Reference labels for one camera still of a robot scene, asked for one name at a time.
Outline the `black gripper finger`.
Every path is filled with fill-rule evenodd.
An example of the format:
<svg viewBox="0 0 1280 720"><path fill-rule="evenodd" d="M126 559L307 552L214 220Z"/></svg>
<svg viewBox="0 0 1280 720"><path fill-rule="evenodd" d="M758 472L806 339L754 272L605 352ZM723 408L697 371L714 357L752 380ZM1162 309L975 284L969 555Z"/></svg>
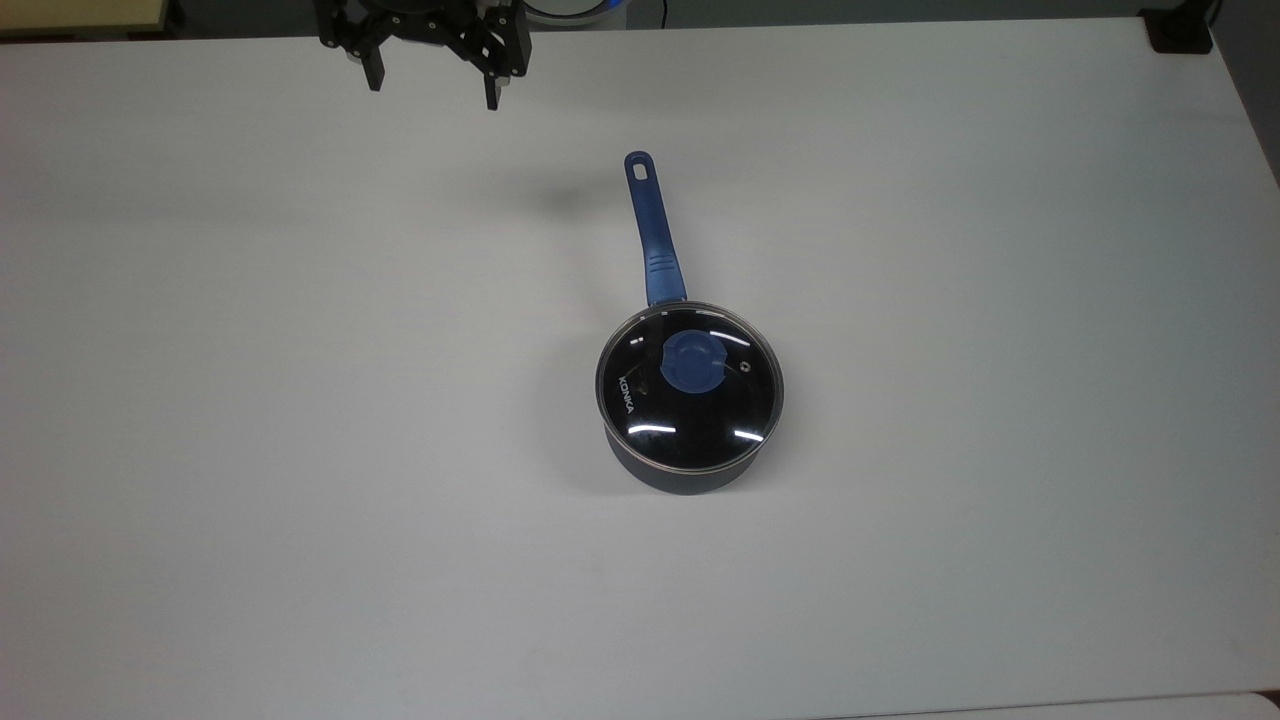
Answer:
<svg viewBox="0 0 1280 720"><path fill-rule="evenodd" d="M476 10L451 44L484 79L486 109L497 111L502 90L529 72L531 40L525 10Z"/></svg>
<svg viewBox="0 0 1280 720"><path fill-rule="evenodd" d="M329 49L342 49L357 61L371 91L379 92L385 78L380 46L399 26L399 17L389 12L370 12L361 22L351 20L344 12L319 13L319 40Z"/></svg>

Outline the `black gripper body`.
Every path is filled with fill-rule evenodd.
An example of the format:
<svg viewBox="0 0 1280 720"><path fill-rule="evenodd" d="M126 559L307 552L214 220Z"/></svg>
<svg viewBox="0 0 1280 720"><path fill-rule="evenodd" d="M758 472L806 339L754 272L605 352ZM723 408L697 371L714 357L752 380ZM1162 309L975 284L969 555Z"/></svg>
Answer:
<svg viewBox="0 0 1280 720"><path fill-rule="evenodd" d="M399 17L399 26L390 37L449 46L456 32L476 10L525 10L521 1L316 1L319 37L320 12L344 12L353 22L361 22L370 12L389 12Z"/></svg>

